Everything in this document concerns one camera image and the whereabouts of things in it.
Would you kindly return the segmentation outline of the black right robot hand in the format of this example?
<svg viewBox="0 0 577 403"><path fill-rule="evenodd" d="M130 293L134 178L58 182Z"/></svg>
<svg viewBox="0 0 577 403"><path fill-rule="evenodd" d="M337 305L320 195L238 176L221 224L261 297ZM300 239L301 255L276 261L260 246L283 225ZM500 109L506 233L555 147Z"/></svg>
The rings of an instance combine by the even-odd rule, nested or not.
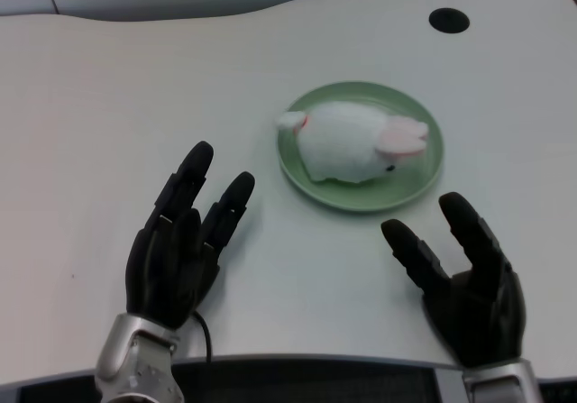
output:
<svg viewBox="0 0 577 403"><path fill-rule="evenodd" d="M519 358L526 305L518 275L486 221L463 196L447 193L439 206L470 269L448 276L426 242L397 219L380 226L393 256L422 290L435 335L461 366Z"/></svg>

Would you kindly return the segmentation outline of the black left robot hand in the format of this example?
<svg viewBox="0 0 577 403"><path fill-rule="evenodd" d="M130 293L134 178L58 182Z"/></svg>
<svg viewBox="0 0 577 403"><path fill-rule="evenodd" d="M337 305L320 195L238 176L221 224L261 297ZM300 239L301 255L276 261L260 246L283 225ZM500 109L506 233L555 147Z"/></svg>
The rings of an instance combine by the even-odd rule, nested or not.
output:
<svg viewBox="0 0 577 403"><path fill-rule="evenodd" d="M126 265L127 312L171 330L184 325L213 286L219 256L255 186L251 173L241 173L201 216L193 205L213 156L213 147L199 142L170 175Z"/></svg>

